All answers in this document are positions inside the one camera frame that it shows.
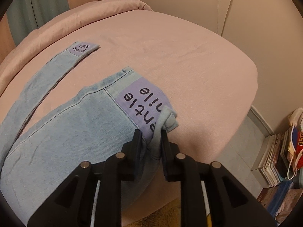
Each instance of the stitched seam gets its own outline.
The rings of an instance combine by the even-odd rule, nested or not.
[[[75,63],[73,66],[70,67],[70,69],[67,70],[67,72],[62,75],[55,83],[53,86],[51,86],[51,88],[44,94],[44,97],[37,103],[37,105],[33,108],[33,110],[29,113],[29,115],[27,115],[25,121],[22,123],[21,129],[18,132],[17,137],[20,135],[20,133],[22,132],[22,130],[25,127],[25,124],[28,122],[28,119],[30,117],[32,117],[33,113],[36,111],[36,109],[38,108],[38,106],[43,102],[43,100],[48,96],[48,94],[58,85],[58,83],[72,70],[74,69],[77,65],[78,65],[79,61],[77,63]]]
[[[126,74],[128,74],[128,73],[131,72],[131,71],[133,71],[133,69],[129,70],[127,73],[123,74],[123,75],[120,76],[118,79],[116,79],[116,80],[113,81],[112,83],[110,83],[110,84],[108,84],[108,85],[102,87],[102,88],[99,89],[99,90],[90,91],[90,92],[86,93],[84,96],[82,96],[82,98],[81,98],[77,103],[75,103],[75,104],[73,104],[73,105],[71,105],[71,106],[69,106],[69,107],[63,109],[63,110],[60,111],[58,114],[54,115],[51,119],[49,119],[48,121],[46,121],[46,122],[45,122],[43,125],[41,125],[37,130],[35,130],[32,134],[30,134],[24,141],[20,142],[20,143],[13,149],[13,151],[11,151],[11,152],[6,156],[5,159],[7,159],[7,158],[8,158],[8,157],[9,157],[17,148],[19,148],[20,145],[21,145],[22,143],[26,142],[33,134],[35,134],[36,132],[38,132],[43,126],[45,126],[46,124],[48,124],[50,121],[52,121],[52,120],[53,120],[54,118],[56,118],[58,115],[60,115],[61,113],[65,112],[65,111],[68,110],[69,108],[78,105],[78,104],[79,104],[87,95],[93,94],[93,93],[97,93],[97,92],[99,92],[99,91],[101,91],[101,90],[104,90],[105,88],[111,86],[112,84],[114,84],[115,82],[117,82],[118,80],[120,80],[122,77],[124,77]]]

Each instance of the white floor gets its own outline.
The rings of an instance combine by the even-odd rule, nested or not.
[[[246,117],[228,145],[218,156],[221,162],[254,197],[258,197],[262,187],[250,172],[265,139],[262,132]]]

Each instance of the pink blanket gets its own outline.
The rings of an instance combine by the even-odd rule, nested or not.
[[[69,10],[30,33],[0,66],[0,123],[25,83],[75,41],[100,49],[82,60],[48,94],[24,132],[92,85],[132,67],[161,88],[177,111],[169,139],[198,161],[210,163],[245,118],[257,90],[254,63],[219,35],[156,13],[138,0],[104,0]],[[179,195],[159,168],[140,198],[122,213],[123,224],[143,218]]]

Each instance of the light blue denim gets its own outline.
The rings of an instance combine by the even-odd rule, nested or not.
[[[115,102],[123,89],[141,77],[126,67],[83,88],[17,139],[35,108],[79,60],[63,51],[48,62],[27,83],[0,126],[0,161],[5,158],[0,189],[25,225],[34,211],[82,161],[93,164],[105,161],[120,151],[125,142],[131,141],[137,129]],[[169,132],[174,129],[178,125],[175,117],[175,111],[165,106],[157,120],[153,139],[148,144],[143,141],[137,179],[122,182],[122,209],[132,204],[150,183],[159,166],[160,130]]]

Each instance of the purple label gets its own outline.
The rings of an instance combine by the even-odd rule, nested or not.
[[[172,108],[166,95],[143,77],[121,91],[116,102],[139,127],[147,141],[153,137],[162,108]]]
[[[88,42],[79,42],[76,45],[69,47],[67,50],[76,56],[86,56],[90,52],[96,50],[99,45]]]

